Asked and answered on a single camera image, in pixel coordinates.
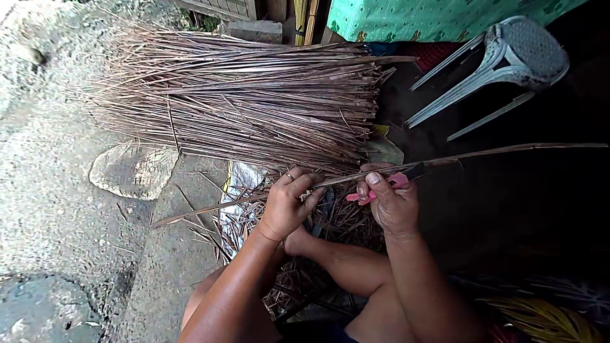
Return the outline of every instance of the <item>green fabric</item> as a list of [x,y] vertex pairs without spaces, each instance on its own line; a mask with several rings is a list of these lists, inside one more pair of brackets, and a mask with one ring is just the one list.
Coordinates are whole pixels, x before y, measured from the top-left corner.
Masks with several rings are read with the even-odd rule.
[[546,26],[586,0],[332,0],[327,26],[352,42],[465,42],[513,15]]

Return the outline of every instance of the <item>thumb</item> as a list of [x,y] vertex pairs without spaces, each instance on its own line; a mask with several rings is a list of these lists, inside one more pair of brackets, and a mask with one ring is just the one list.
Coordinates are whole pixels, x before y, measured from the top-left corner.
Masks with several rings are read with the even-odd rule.
[[315,209],[315,206],[318,204],[320,198],[325,192],[326,187],[318,187],[314,189],[303,201],[303,205],[299,209],[299,214],[305,217],[307,214],[310,214]]
[[391,203],[396,200],[398,195],[394,193],[392,185],[381,176],[381,174],[374,172],[369,173],[366,177],[367,184],[372,191],[375,192],[377,198],[382,204]]

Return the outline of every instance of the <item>bamboo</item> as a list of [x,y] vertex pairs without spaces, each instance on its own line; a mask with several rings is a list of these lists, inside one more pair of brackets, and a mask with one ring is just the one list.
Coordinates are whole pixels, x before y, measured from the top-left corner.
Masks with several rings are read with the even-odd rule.
[[315,15],[318,12],[318,0],[311,0],[309,4],[309,18],[307,19],[307,31],[305,32],[305,44],[311,45],[314,40]]
[[294,0],[295,2],[295,45],[301,46],[305,38],[305,18],[307,16],[307,0]]

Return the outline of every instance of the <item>stone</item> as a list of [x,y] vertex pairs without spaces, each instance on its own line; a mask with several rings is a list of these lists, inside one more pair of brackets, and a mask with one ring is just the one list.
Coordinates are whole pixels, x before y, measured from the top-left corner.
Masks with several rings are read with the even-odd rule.
[[269,20],[231,21],[231,36],[252,42],[282,43],[282,23]]

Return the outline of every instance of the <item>wrist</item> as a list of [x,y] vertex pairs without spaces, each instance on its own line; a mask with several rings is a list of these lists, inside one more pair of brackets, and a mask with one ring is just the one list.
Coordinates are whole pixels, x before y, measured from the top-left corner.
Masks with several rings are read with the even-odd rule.
[[405,229],[387,229],[384,228],[384,235],[386,237],[386,241],[392,240],[394,242],[409,242],[410,240],[414,240],[420,237],[420,233],[417,230],[416,226]]
[[277,233],[269,224],[267,224],[264,220],[259,221],[257,225],[259,233],[273,242],[280,243],[286,237]]

